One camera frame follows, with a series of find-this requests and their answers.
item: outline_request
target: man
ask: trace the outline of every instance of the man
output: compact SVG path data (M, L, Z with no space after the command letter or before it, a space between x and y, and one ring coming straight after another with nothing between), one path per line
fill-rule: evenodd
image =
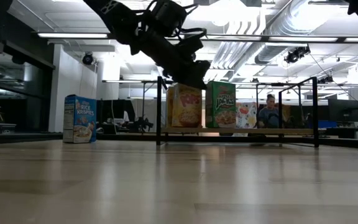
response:
M278 128L278 109L274 107L275 98L267 95L267 106L259 111L259 128Z

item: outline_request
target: robotic arm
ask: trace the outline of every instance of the robotic arm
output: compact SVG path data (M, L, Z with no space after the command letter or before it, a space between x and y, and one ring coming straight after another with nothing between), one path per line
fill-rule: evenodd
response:
M186 16L198 5L182 7L171 0L153 0L144 11L133 11L114 0L84 0L103 20L114 38L129 45L131 54L142 51L164 68L163 75L199 89L206 89L203 78L210 67L205 60L195 60L195 52L203 47L200 38L206 35L201 28L183 29ZM171 44L166 37L178 37Z

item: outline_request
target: computer monitor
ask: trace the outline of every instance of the computer monitor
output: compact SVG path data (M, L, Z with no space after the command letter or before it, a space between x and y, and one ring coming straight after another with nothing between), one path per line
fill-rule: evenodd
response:
M356 100L328 100L329 118L337 122L358 122L358 102Z

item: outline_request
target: wooden shelf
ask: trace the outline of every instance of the wooden shelf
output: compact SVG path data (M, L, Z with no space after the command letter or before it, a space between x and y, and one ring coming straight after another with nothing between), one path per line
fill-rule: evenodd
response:
M312 129L243 129L243 128L162 128L162 133L251 133L251 134L313 134Z

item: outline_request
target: blue shirt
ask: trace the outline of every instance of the blue shirt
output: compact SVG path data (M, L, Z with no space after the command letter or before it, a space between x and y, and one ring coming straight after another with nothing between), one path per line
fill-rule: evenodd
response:
M259 121L265 124L265 128L278 128L278 109L261 109L259 111Z

